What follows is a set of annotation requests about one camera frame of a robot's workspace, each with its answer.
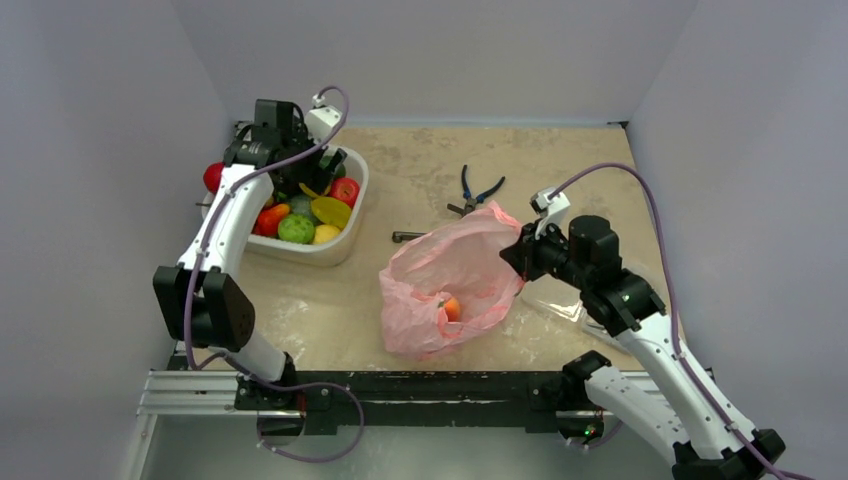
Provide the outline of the clear plastic screw box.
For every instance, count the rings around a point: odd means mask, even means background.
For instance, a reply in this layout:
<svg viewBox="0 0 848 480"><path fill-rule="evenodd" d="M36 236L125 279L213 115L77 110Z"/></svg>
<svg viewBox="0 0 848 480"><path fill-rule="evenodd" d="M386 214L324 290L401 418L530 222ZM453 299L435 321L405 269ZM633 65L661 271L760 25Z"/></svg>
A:
<svg viewBox="0 0 848 480"><path fill-rule="evenodd" d="M545 275L527 284L520 299L609 344L627 331L642 330L649 319L667 314L667 305L651 283L626 267L599 278L572 275L561 280Z"/></svg>

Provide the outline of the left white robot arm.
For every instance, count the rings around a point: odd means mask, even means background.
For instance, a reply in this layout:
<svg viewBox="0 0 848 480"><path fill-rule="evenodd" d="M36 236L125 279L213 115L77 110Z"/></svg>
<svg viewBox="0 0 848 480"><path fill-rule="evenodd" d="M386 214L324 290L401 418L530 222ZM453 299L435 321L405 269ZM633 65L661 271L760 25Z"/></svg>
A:
<svg viewBox="0 0 848 480"><path fill-rule="evenodd" d="M350 103L329 105L320 90L312 108L259 100L254 121L233 139L212 204L186 251L173 266L160 266L153 289L169 335L184 343L188 366L202 369L192 350L207 348L246 377L260 383L259 395L272 408L297 399L298 382L287 373L291 356L255 328L253 304L236 277L254 221L274 190L273 175L324 179L319 162L347 121Z"/></svg>

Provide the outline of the aluminium frame rail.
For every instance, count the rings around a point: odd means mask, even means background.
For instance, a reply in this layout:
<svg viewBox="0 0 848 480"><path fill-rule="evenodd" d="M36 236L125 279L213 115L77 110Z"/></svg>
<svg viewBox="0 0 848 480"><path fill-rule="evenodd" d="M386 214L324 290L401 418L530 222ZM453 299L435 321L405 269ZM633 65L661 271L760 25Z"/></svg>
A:
<svg viewBox="0 0 848 480"><path fill-rule="evenodd" d="M151 371L138 415L215 416L235 411L237 374L232 371Z"/></svg>

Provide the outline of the green fake custard apple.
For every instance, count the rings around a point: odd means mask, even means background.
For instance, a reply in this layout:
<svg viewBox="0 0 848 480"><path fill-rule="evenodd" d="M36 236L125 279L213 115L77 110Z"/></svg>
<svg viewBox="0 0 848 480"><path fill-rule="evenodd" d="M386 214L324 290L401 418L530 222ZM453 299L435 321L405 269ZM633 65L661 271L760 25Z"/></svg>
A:
<svg viewBox="0 0 848 480"><path fill-rule="evenodd" d="M312 242L315 231L315 224L307 216L289 214L278 224L277 236L284 242L307 245Z"/></svg>

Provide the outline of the white fruit basket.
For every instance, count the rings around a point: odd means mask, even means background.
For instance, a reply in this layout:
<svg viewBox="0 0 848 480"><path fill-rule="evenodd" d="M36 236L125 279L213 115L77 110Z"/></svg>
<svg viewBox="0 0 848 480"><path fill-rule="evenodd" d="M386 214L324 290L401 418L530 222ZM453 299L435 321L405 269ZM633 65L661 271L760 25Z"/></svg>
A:
<svg viewBox="0 0 848 480"><path fill-rule="evenodd" d="M366 159L351 147L331 143L328 152L334 153L338 149L347 153L344 161L347 176L360 186L360 192L346 228L329 242L318 245L296 244L251 234L246 242L246 252L319 267L339 265L349 256L364 216L370 170Z"/></svg>

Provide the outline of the pink plastic bag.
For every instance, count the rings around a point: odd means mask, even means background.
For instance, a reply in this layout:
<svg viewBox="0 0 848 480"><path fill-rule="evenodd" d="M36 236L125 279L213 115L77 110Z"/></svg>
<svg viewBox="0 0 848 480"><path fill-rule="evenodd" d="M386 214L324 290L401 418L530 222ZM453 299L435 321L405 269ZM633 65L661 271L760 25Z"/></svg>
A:
<svg viewBox="0 0 848 480"><path fill-rule="evenodd" d="M401 247L379 272L381 328L391 354L422 359L479 337L505 320L525 281L499 252L522 224L492 201ZM456 297L461 321L439 308Z"/></svg>

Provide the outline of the yellow fake starfruit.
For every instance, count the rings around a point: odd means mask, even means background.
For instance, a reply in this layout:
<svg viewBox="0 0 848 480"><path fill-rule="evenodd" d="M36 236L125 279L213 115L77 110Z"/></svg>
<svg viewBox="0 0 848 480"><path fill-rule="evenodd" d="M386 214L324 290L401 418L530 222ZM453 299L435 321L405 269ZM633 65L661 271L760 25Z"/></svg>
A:
<svg viewBox="0 0 848 480"><path fill-rule="evenodd" d="M352 208L332 197L316 197L310 203L313 215L323 224L332 225L343 231L352 215Z"/></svg>

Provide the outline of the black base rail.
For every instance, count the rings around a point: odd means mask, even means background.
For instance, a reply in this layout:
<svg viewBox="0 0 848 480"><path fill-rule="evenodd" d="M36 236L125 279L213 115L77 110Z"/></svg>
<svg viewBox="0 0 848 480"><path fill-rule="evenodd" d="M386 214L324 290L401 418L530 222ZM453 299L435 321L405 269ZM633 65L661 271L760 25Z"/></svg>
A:
<svg viewBox="0 0 848 480"><path fill-rule="evenodd" d="M234 408L268 433L334 435L341 427L521 428L589 442L609 415L559 371L301 371L292 392L237 379Z"/></svg>

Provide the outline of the small yellow fake lemon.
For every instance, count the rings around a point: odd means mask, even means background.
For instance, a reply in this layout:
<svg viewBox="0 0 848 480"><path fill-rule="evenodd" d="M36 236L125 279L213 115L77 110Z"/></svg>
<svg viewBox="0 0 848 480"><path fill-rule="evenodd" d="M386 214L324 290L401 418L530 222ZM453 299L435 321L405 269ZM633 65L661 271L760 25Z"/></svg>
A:
<svg viewBox="0 0 848 480"><path fill-rule="evenodd" d="M311 240L312 245L322 245L334 240L342 233L342 230L335 225L321 224L315 227L314 235Z"/></svg>

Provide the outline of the small red fake apple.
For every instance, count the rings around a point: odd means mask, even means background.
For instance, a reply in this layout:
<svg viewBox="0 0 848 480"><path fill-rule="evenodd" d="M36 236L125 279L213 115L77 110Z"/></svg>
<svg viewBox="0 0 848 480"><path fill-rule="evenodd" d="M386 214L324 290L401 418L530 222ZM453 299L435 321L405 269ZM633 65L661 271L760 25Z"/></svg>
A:
<svg viewBox="0 0 848 480"><path fill-rule="evenodd" d="M360 193L359 183L350 177L336 178L330 188L329 196L353 209Z"/></svg>

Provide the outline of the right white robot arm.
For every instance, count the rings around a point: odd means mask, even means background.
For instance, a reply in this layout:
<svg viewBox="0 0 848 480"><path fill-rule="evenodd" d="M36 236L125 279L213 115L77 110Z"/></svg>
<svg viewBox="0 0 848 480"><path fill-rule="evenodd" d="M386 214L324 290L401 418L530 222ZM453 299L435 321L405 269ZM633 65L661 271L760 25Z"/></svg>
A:
<svg viewBox="0 0 848 480"><path fill-rule="evenodd" d="M612 412L663 456L676 479L781 477L786 446L773 429L757 428L721 392L684 346L677 322L653 287L622 265L608 220L574 218L566 232L527 224L501 258L526 281L549 275L576 288L589 316L644 368L658 396L590 351L567 363L561 392L576 407Z"/></svg>

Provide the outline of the fake peach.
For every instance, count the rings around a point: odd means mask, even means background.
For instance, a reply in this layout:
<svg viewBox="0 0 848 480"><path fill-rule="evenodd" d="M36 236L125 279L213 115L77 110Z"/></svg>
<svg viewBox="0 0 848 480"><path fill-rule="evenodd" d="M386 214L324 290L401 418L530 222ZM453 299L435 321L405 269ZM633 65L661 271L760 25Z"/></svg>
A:
<svg viewBox="0 0 848 480"><path fill-rule="evenodd" d="M461 305L456 297L443 300L439 308L444 312L448 323L459 323L461 321Z"/></svg>

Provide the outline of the red orange fake mango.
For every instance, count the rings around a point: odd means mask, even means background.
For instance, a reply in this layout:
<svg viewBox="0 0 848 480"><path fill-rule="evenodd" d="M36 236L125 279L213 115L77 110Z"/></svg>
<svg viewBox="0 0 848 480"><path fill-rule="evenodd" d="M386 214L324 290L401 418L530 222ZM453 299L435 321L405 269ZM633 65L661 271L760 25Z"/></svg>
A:
<svg viewBox="0 0 848 480"><path fill-rule="evenodd" d="M252 233L267 238L279 238L279 225L290 214L287 204L278 204L263 210L257 217Z"/></svg>

